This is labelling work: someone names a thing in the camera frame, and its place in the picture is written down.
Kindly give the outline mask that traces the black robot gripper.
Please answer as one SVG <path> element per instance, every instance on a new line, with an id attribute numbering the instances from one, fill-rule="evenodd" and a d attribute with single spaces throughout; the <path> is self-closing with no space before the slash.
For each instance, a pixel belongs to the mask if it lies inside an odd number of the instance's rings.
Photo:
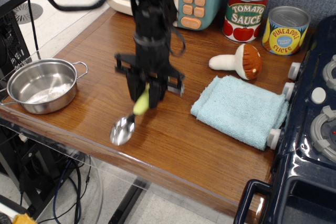
<path id="1" fill-rule="evenodd" d="M 135 54 L 115 54 L 117 72 L 127 77 L 130 98 L 137 101 L 149 84 L 149 107 L 163 100 L 166 90 L 179 95 L 184 92 L 185 75 L 170 64 L 171 39 L 147 40 L 135 37 Z"/>

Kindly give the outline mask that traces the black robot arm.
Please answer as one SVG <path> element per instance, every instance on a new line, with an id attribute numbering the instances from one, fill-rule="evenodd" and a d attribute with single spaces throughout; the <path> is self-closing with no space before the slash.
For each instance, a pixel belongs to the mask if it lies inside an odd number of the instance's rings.
<path id="1" fill-rule="evenodd" d="M 99 8 L 107 0 L 90 6 L 61 6 L 54 0 L 48 1 L 57 10 L 76 12 Z M 173 53 L 171 34 L 181 36 L 173 26 L 177 9 L 174 0 L 130 0 L 130 4 L 135 21 L 135 54 L 115 54 L 115 69 L 125 74 L 131 99 L 138 102 L 145 92 L 148 106 L 153 109 L 163 100 L 167 89 L 183 93 L 185 76 L 169 60 Z"/>

